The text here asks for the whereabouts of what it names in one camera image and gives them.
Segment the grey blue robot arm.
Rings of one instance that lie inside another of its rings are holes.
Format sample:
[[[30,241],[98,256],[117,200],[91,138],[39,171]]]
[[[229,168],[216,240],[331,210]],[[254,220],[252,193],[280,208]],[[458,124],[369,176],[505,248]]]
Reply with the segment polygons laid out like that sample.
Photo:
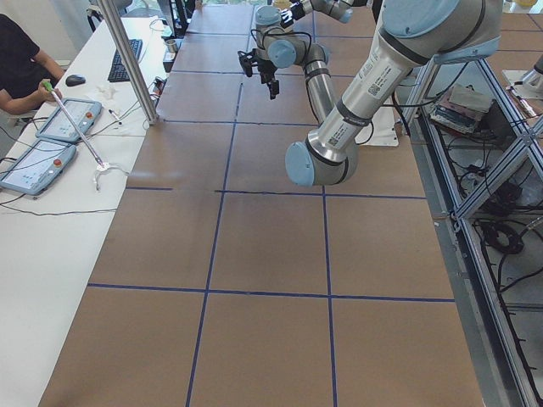
[[[430,60],[456,64],[484,59],[498,48],[499,1],[384,1],[372,51],[336,97],[323,47],[292,26],[312,12],[347,23],[353,9],[361,5],[360,1],[294,1],[284,10],[262,6],[255,15],[255,48],[238,52],[244,73],[259,72],[271,98],[279,93],[277,70],[298,65],[304,71],[319,126],[286,152],[286,171],[297,185],[335,185],[351,177],[358,161],[356,136],[412,69]]]
[[[321,124],[337,101],[327,67],[328,55],[311,34],[295,31],[294,22],[318,12],[345,24],[350,21],[352,7],[351,1],[295,1],[283,10],[273,5],[258,8],[252,31],[255,48],[238,54],[244,73],[251,77],[253,69],[257,69],[260,83],[267,86],[273,100],[280,92],[277,70],[299,66],[304,73],[311,112]]]

